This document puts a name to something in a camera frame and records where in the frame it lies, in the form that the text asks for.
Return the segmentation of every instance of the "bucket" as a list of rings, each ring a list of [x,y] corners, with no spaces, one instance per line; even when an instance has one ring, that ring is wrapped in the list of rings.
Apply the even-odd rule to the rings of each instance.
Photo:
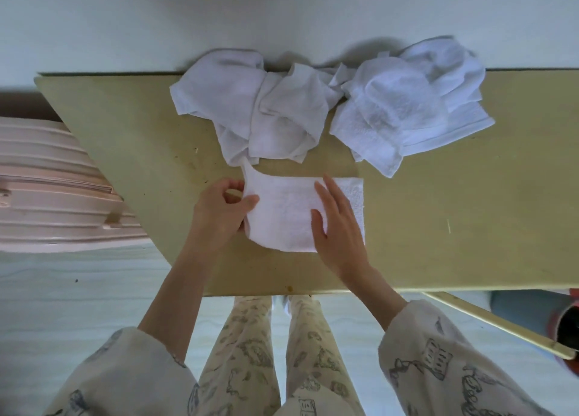
[[[544,290],[493,291],[493,314],[579,351],[579,298]],[[579,356],[555,359],[579,376]]]

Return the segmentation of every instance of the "white towel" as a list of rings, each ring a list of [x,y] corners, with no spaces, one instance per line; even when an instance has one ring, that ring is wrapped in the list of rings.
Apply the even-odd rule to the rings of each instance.
[[[254,51],[215,50],[201,57],[170,92],[178,114],[213,120],[221,152],[230,166],[248,153],[251,116],[264,82],[263,57]]]
[[[477,104],[481,63],[454,39],[428,39],[399,58],[381,52],[342,88],[350,99],[330,134],[391,178],[402,157],[441,147],[491,126]]]
[[[259,203],[245,218],[245,234],[263,247],[281,251],[315,251],[311,209],[317,209],[327,225],[326,214],[314,182],[322,178],[275,177],[256,171],[247,160],[242,163],[243,196],[259,195]],[[364,237],[364,180],[336,178],[350,200]]]
[[[268,73],[257,52],[216,50],[170,90],[178,114],[213,120],[228,165],[260,157],[302,162],[353,74],[343,64],[317,70],[297,63],[289,73]]]

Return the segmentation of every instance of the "light wood floor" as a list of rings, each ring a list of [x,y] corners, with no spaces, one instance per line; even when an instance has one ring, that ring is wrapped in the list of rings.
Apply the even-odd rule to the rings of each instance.
[[[0,415],[38,415],[74,367],[123,326],[136,325],[169,266],[153,247],[68,254],[0,254]],[[488,307],[486,293],[461,295]],[[408,295],[420,298],[421,295]],[[403,415],[378,366],[380,327],[352,295],[321,295],[366,413]],[[186,363],[199,375],[233,299],[205,298]],[[481,352],[556,415],[577,412],[577,379],[510,335],[444,306]],[[282,395],[289,317],[273,312]]]

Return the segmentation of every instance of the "pink suitcase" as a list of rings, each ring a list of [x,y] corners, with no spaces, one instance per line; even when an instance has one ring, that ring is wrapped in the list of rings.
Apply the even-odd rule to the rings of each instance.
[[[0,251],[83,251],[150,239],[61,122],[0,117]]]

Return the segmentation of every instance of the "table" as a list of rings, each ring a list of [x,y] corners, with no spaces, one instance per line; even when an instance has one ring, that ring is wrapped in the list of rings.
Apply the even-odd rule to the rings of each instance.
[[[43,76],[36,84],[169,262],[207,183],[242,177],[210,121],[178,116],[178,75]],[[579,286],[579,70],[491,71],[482,105],[497,123],[409,156],[392,179],[328,134],[303,164],[272,175],[364,178],[371,263],[400,291]],[[265,249],[240,234],[206,295],[344,290],[313,253]]]

